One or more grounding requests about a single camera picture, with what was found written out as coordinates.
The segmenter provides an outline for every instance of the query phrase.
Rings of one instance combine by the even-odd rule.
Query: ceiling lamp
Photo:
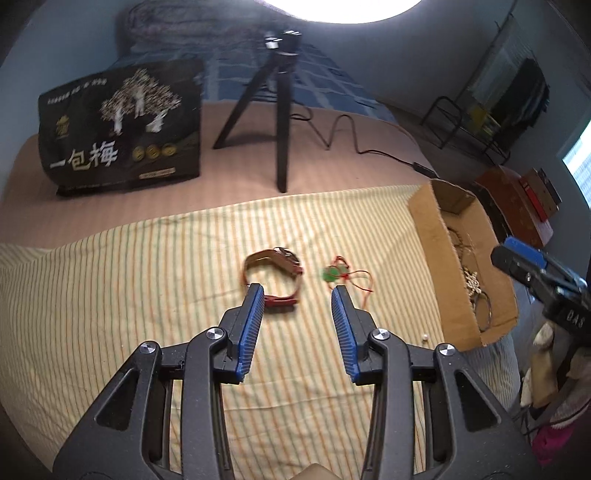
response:
[[[369,23],[395,17],[421,0],[259,0],[312,22]]]

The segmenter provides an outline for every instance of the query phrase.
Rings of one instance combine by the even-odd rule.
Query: metal screw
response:
[[[452,356],[456,353],[456,347],[449,343],[442,343],[439,345],[439,353],[445,356]]]
[[[146,355],[149,355],[151,353],[154,353],[156,351],[156,348],[158,347],[158,344],[156,342],[144,342],[139,346],[139,351],[141,353],[144,353]]]
[[[213,327],[210,328],[205,335],[207,335],[207,338],[210,340],[219,340],[223,337],[223,330],[220,327]]]
[[[371,335],[376,340],[388,340],[390,338],[390,332],[387,331],[385,328],[376,328]]]

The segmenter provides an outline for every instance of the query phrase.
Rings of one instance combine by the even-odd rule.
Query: clothing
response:
[[[550,87],[544,73],[534,59],[525,59],[491,111],[493,119],[501,125],[495,135],[496,143],[503,150],[510,150],[521,134],[535,125],[540,113],[547,110],[549,101]]]
[[[228,46],[282,31],[288,17],[255,0],[147,0],[129,11],[125,29],[136,41],[171,46]]]
[[[563,429],[552,427],[542,427],[538,435],[531,444],[534,455],[537,457],[540,465],[548,465],[555,455],[562,450],[566,442],[573,434],[575,424],[571,424]]]

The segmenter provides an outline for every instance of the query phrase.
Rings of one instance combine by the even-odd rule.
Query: wall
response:
[[[301,24],[304,40],[332,57],[378,99],[424,113],[457,95],[496,33],[511,0],[422,0],[362,25]]]
[[[512,0],[422,0],[403,14],[365,25],[303,24],[305,39],[330,55],[378,99],[418,115],[440,95],[454,98],[476,67]],[[514,15],[548,83],[551,101],[512,150],[508,167],[543,168],[563,198],[552,218],[549,253],[585,274],[591,219],[561,159],[591,118],[591,99],[576,80],[589,56],[544,0],[519,0]]]
[[[522,23],[519,13],[516,17]],[[541,18],[545,29],[535,54],[550,85],[550,105],[515,144],[507,166],[519,173],[543,168],[551,178],[563,203],[551,218],[554,236],[547,251],[585,276],[591,254],[591,214],[562,158],[591,119],[591,92],[580,79],[581,71],[589,74],[591,57],[550,6],[541,11]]]
[[[37,99],[117,58],[115,21],[138,0],[47,0],[0,67],[0,193],[24,141],[38,131]]]

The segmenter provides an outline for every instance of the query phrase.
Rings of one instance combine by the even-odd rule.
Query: striped bed sheet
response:
[[[369,270],[376,284],[367,309],[377,325],[415,345],[442,342],[431,277],[407,209],[416,188],[256,200],[132,223],[53,250],[0,245],[2,404],[50,468],[78,419],[139,343],[186,342],[216,325],[242,301],[243,259],[280,245],[303,262],[301,300],[291,313],[265,313],[245,383],[223,388],[236,477],[291,478],[317,462],[345,480],[359,478],[372,388],[354,386],[345,374],[321,271],[335,255]],[[251,280],[272,294],[292,287],[269,269],[255,270]],[[359,291],[349,292],[360,305]],[[427,343],[421,341],[425,333]],[[505,407],[517,394],[509,341],[467,355]],[[414,400],[415,470],[422,471],[418,385]],[[176,470],[179,419],[175,389]]]

